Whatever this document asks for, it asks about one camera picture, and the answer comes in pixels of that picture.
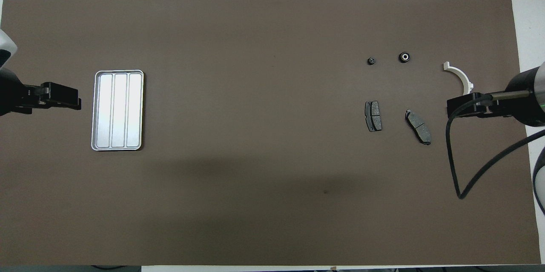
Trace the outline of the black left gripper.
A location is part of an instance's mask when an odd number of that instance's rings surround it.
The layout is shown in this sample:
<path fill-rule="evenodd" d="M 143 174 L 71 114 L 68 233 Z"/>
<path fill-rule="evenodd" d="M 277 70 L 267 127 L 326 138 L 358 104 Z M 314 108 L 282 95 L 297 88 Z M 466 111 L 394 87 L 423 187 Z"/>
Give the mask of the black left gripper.
<path fill-rule="evenodd" d="M 43 103 L 50 107 L 81 110 L 79 91 L 75 88 L 54 82 L 45 82 L 43 86 L 24 85 L 11 70 L 2 68 L 0 72 L 0 115 L 11 112 L 31 115 L 32 109 L 26 105 L 39 105 L 43 92 Z"/>

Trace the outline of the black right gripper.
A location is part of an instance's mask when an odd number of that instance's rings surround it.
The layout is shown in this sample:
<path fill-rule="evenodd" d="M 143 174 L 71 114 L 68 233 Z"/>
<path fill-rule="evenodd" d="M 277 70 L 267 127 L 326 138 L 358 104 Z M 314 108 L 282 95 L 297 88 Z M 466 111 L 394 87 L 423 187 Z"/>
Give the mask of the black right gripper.
<path fill-rule="evenodd" d="M 516 75 L 509 82 L 510 91 L 529 90 L 530 95 L 524 98 L 512 100 L 512 116 L 519 122 L 528 126 L 540 126 L 540 67 L 536 67 Z M 473 104 L 462 111 L 456 117 L 472 117 L 484 113 L 484 117 L 510 117 L 510 110 L 505 96 L 505 91 L 488 93 L 489 100 L 484 101 L 484 106 Z M 465 103 L 481 97 L 481 93 L 469 93 L 447 100 L 447 116 L 452 114 Z"/>

